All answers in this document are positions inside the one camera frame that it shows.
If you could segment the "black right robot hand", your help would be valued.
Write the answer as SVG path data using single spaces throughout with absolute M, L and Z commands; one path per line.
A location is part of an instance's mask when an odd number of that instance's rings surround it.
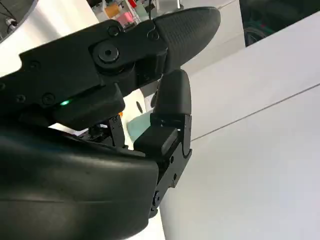
M 212 6 L 107 20 L 20 54 L 0 79 L 0 237 L 122 240 L 146 228 L 192 155 L 182 65 Z

